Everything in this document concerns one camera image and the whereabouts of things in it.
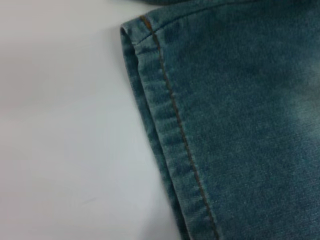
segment faded denim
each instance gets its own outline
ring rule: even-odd
[[[121,27],[184,240],[320,239],[320,1],[192,0]]]

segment seam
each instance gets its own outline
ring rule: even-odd
[[[257,3],[257,2],[262,2],[262,1],[264,1],[264,0],[244,0],[244,1],[231,1],[231,2],[218,3],[218,4],[214,5],[214,6],[209,6],[209,7],[202,8],[202,9],[199,9],[199,10],[196,10],[196,11],[193,11],[193,12],[189,12],[189,13],[187,13],[185,15],[178,16],[178,17],[170,20],[169,22],[166,22],[166,23],[162,24],[156,30],[152,30],[152,31],[154,33],[156,33],[160,29],[162,29],[162,28],[166,27],[167,25],[172,24],[172,23],[174,23],[174,22],[176,22],[176,21],[178,21],[180,19],[192,16],[194,14],[198,14],[198,13],[201,13],[201,12],[204,12],[204,11],[208,11],[208,10],[211,10],[211,9],[221,8],[221,7],[225,7],[225,6],[232,6],[232,5],[252,4],[252,3]],[[144,40],[146,40],[147,38],[149,38],[151,36],[153,36],[152,32],[151,32],[151,34],[147,35],[146,37],[144,37],[143,39],[141,39],[139,42],[135,43],[134,45],[137,46],[137,45],[141,44]]]
[[[181,121],[181,118],[180,118],[180,115],[179,115],[179,111],[178,111],[178,107],[177,107],[177,104],[176,104],[176,100],[174,98],[173,90],[172,90],[172,87],[171,87],[171,85],[169,83],[169,79],[168,79],[168,76],[167,76],[167,73],[166,73],[166,70],[165,70],[164,59],[163,59],[163,55],[161,53],[161,46],[160,46],[158,37],[157,37],[156,33],[154,32],[154,30],[152,29],[152,26],[151,26],[151,23],[149,22],[149,20],[145,16],[140,16],[140,19],[144,22],[145,26],[151,32],[151,35],[153,37],[153,41],[155,42],[156,47],[157,47],[157,49],[159,51],[159,61],[160,61],[160,65],[161,65],[161,69],[162,69],[162,73],[163,73],[163,78],[165,80],[165,85],[166,85],[166,87],[167,87],[167,89],[169,91],[170,99],[171,99],[171,102],[172,102],[172,106],[173,106],[173,109],[174,109],[174,113],[175,113],[175,116],[176,116],[176,120],[177,120],[179,129],[180,129],[182,140],[183,140],[186,152],[187,152],[187,156],[188,156],[188,159],[189,159],[189,161],[191,163],[195,180],[196,180],[196,182],[197,182],[197,184],[199,186],[201,197],[203,199],[204,205],[205,205],[206,210],[208,212],[208,216],[210,218],[212,229],[213,229],[213,234],[214,234],[216,240],[219,240],[220,237],[219,237],[219,234],[218,234],[218,231],[217,231],[217,226],[215,224],[215,221],[214,221],[210,206],[208,204],[208,201],[207,201],[207,198],[206,198],[206,195],[205,195],[205,191],[204,191],[204,189],[202,187],[202,184],[200,182],[199,174],[198,174],[198,171],[196,169],[194,160],[192,158],[191,151],[190,151],[190,148],[189,148],[189,144],[188,144],[188,141],[187,141],[187,138],[186,138],[186,134],[185,134],[185,131],[184,131],[183,126],[182,126],[182,121]]]

